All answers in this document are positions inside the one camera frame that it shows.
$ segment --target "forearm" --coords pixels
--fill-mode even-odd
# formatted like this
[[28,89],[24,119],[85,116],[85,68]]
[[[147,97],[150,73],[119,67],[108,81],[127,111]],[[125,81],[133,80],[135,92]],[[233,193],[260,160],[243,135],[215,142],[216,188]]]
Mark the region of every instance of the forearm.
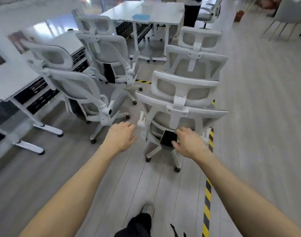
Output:
[[103,144],[54,195],[20,237],[72,237],[83,223],[99,183],[116,153]]
[[301,229],[207,150],[196,162],[211,181],[228,214],[245,237],[301,236]]

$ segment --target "person's right arm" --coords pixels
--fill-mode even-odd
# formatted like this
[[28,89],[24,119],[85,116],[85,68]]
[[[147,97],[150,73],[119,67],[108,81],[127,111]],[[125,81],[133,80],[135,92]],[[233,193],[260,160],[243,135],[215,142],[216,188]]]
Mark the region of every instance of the person's right arm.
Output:
[[301,229],[223,166],[197,133],[185,127],[176,133],[179,143],[172,142],[174,148],[200,166],[244,237],[301,237]]

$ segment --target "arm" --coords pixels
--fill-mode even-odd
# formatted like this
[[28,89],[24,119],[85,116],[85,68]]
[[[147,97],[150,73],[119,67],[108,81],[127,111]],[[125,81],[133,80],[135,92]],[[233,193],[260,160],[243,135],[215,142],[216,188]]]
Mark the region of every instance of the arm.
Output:
[[185,127],[176,133],[180,143],[173,146],[200,166],[244,237],[301,237],[301,229],[224,167],[197,133]]
[[36,214],[19,237],[75,236],[113,157],[136,140],[135,136],[131,137],[134,128],[129,122],[114,124],[88,162]]

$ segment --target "person's left arm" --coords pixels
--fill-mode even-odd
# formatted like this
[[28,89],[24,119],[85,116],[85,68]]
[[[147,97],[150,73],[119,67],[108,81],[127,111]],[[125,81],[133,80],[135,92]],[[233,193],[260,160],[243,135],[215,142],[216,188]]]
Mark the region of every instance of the person's left arm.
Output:
[[114,124],[93,156],[36,214],[19,237],[72,237],[86,218],[100,181],[113,157],[136,140],[135,125]]

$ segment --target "desk caster wheel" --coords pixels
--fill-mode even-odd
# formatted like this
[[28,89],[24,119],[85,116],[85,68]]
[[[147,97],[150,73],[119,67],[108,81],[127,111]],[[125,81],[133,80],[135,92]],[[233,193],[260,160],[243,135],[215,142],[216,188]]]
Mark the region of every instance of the desk caster wheel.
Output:
[[174,168],[174,171],[177,172],[177,173],[179,173],[180,170],[181,170],[181,168],[177,168],[177,167]]

